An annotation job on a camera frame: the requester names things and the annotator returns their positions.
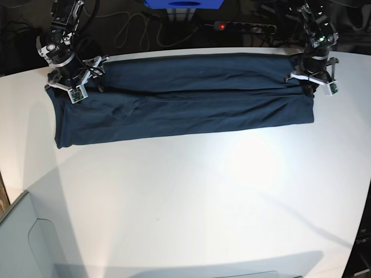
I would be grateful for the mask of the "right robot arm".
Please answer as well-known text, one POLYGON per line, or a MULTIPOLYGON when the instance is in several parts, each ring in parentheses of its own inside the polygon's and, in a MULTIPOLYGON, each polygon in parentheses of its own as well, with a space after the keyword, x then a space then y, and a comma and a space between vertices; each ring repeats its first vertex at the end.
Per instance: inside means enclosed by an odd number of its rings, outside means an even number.
POLYGON ((53 71, 48 75, 48 86, 67 92, 72 103, 88 97, 85 85, 90 79, 105 74, 104 56, 82 59, 75 41, 85 30, 78 29, 84 1, 53 1, 50 9, 52 22, 44 38, 37 37, 37 52, 53 71))

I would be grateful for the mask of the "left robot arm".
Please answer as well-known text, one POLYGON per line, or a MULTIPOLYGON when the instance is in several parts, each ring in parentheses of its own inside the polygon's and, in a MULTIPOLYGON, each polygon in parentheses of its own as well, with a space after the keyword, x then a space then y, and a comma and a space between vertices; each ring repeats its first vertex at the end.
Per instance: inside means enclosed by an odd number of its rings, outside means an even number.
POLYGON ((317 88, 325 95, 338 92, 335 68, 339 60, 330 50, 339 35, 330 18, 329 1, 257 1, 259 13, 274 20, 277 27, 273 47, 297 47, 293 70, 285 82, 299 81, 306 96, 314 97, 317 88))

